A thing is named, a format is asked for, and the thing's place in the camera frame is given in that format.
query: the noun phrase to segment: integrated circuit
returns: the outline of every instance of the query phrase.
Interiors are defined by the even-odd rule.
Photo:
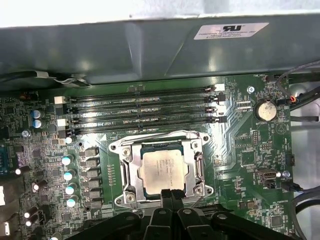
[[[41,157],[41,152],[40,152],[40,150],[33,150],[32,156],[33,156],[34,158],[40,158],[40,157]]]
[[[71,220],[71,213],[64,213],[62,214],[63,221],[70,221]]]
[[[185,164],[180,150],[146,152],[142,157],[139,176],[147,194],[156,195],[162,189],[185,188],[188,165]]]
[[[271,227],[280,227],[282,226],[282,217],[281,216],[272,216],[271,217]]]

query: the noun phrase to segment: white label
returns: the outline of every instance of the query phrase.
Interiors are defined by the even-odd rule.
[[[194,40],[249,38],[267,26],[268,22],[203,25]]]

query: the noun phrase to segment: wire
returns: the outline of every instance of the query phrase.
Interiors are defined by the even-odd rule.
[[[318,116],[291,116],[291,122],[319,122]]]
[[[316,94],[306,100],[303,100],[303,101],[300,101],[298,102],[297,104],[294,104],[294,105],[291,105],[290,106],[290,111],[293,111],[293,110],[296,110],[296,109],[299,109],[309,103],[312,103],[314,100],[317,100],[318,98],[320,98],[320,94]]]
[[[302,231],[298,219],[297,219],[297,214],[296,214],[296,206],[298,203],[320,196],[320,186],[316,186],[314,188],[309,188],[309,189],[304,189],[303,193],[296,196],[292,201],[291,201],[291,208],[290,208],[290,214],[292,218],[293,225],[295,227],[296,232],[298,235],[303,239],[307,240],[306,236],[304,235],[304,232]]]
[[[289,74],[292,74],[292,73],[294,73],[294,72],[296,72],[296,71],[299,71],[299,70],[302,70],[302,69],[306,69],[306,68],[309,68],[309,67],[312,67],[312,66],[315,66],[315,65],[319,65],[319,64],[320,64],[320,60],[317,60],[317,61],[312,61],[312,62],[303,64],[303,65],[300,65],[300,66],[296,66],[296,67],[290,69],[289,71],[281,74],[281,75],[278,77],[278,79],[275,81],[275,84],[277,85],[277,87],[279,88],[279,90],[280,90],[283,94],[291,97],[291,96],[292,96],[291,93],[290,93],[288,90],[286,90],[286,89],[281,85],[282,79],[284,79],[284,78],[287,77]]]
[[[300,203],[298,206],[295,207],[295,214],[298,214],[301,211],[316,205],[320,205],[320,199],[304,201],[303,203]]]
[[[306,93],[303,93],[301,96],[298,96],[297,99],[298,99],[299,101],[304,101],[304,100],[307,100],[307,99],[309,99],[309,98],[311,98],[311,97],[313,97],[314,95],[319,94],[319,93],[320,93],[320,86],[312,89],[311,91],[308,91],[308,92],[306,92]]]

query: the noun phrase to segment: capacitor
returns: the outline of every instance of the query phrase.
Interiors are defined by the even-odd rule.
[[[42,119],[44,116],[45,116],[45,112],[42,111],[42,110],[33,110],[31,112],[31,116],[34,118],[34,119]]]
[[[30,218],[33,214],[35,214],[38,211],[38,208],[36,206],[31,207],[24,213],[24,217],[26,219]]]
[[[66,205],[69,208],[73,208],[76,203],[79,201],[79,197],[77,195],[72,195],[67,201],[66,201]]]
[[[60,232],[55,232],[55,233],[51,236],[50,240],[62,240],[62,235],[61,235],[61,233],[60,233]]]
[[[63,165],[68,166],[73,160],[74,160],[74,156],[67,155],[67,156],[64,156],[61,161]]]
[[[41,119],[35,119],[32,123],[32,126],[35,128],[35,129],[42,129],[46,126],[46,122],[44,120],[41,120]]]
[[[37,182],[35,185],[33,185],[33,189],[35,191],[38,191],[39,189],[45,187],[47,184],[48,184],[48,182],[43,179],[43,180]]]
[[[21,166],[15,170],[16,175],[21,175],[28,173],[30,171],[30,167],[28,165]]]
[[[75,175],[76,175],[76,171],[73,169],[70,169],[64,173],[63,179],[66,181],[70,181]]]
[[[65,144],[72,144],[75,141],[73,136],[68,136],[65,138]]]
[[[74,192],[77,190],[78,186],[75,183],[70,183],[66,188],[65,188],[65,193],[68,195],[74,194]]]
[[[31,217],[28,218],[28,221],[25,222],[27,227],[31,227],[38,220],[38,214],[33,214]]]
[[[22,135],[22,137],[24,137],[24,138],[28,138],[28,137],[31,136],[31,132],[26,129],[26,130],[23,130],[23,131],[21,132],[21,135]]]
[[[256,118],[263,122],[269,122],[277,116],[277,107],[270,100],[262,100],[254,107]]]

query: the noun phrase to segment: green circuit board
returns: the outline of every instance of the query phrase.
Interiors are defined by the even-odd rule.
[[[284,96],[268,76],[271,74],[170,79],[11,92],[2,96],[1,136],[7,137],[0,140],[0,144],[8,155],[6,174],[12,174],[18,166],[31,168],[23,176],[25,193],[20,198],[22,238],[40,227],[43,232],[39,239],[48,239],[56,232],[65,239],[81,231],[87,220],[98,221],[131,211],[115,205],[123,184],[119,156],[109,151],[109,144],[131,135],[176,130],[195,130],[211,136],[203,149],[203,164],[205,184],[211,186],[214,193],[199,206],[219,203],[238,216],[291,234],[294,227],[289,201],[293,194],[280,187],[281,181],[293,175],[293,164],[288,162],[292,157],[290,109],[278,104]],[[219,84],[224,85],[222,91],[197,92]],[[208,97],[213,100],[218,94],[225,96],[225,108],[223,114],[215,118],[223,116],[226,121],[213,122],[213,113],[208,112],[212,106]],[[55,104],[54,98],[58,96],[71,99],[66,104],[71,111],[57,114],[61,106]],[[256,106],[265,100],[276,108],[276,116],[269,121],[259,119],[255,113]],[[44,113],[41,121],[45,126],[33,127],[30,113],[34,110]],[[59,133],[59,119],[75,120],[69,126],[75,129],[71,144]],[[22,137],[25,130],[30,136]],[[101,199],[94,206],[89,195],[87,171],[90,168],[83,165],[88,149],[97,150],[92,156],[98,158],[102,189]],[[67,155],[74,156],[74,160],[67,166],[62,165],[62,158]],[[68,182],[63,174],[70,169],[75,170],[76,176]],[[277,177],[266,184],[257,174],[258,169],[272,169]],[[47,185],[32,191],[33,183],[42,179]],[[65,189],[70,183],[78,185],[74,193],[78,204],[74,207],[66,204],[70,196]],[[32,206],[42,205],[50,210],[45,223],[25,226],[23,213]]]

